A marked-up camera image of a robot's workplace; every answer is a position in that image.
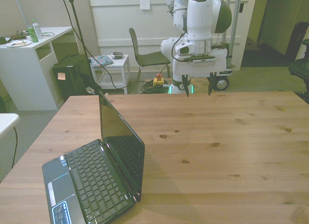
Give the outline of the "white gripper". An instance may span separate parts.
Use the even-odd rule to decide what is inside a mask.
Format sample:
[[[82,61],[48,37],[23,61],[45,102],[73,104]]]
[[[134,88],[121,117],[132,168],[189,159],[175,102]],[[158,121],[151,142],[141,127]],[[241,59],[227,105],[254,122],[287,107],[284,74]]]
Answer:
[[[214,58],[206,58],[198,60],[190,60],[184,62],[185,58],[192,57],[193,55],[175,55],[173,60],[173,74],[182,75],[182,82],[184,90],[189,97],[189,87],[191,85],[191,77],[188,74],[205,74],[210,73],[208,77],[208,95],[212,93],[214,86],[216,85],[216,72],[226,70],[226,56],[227,49],[214,49],[209,56]]]

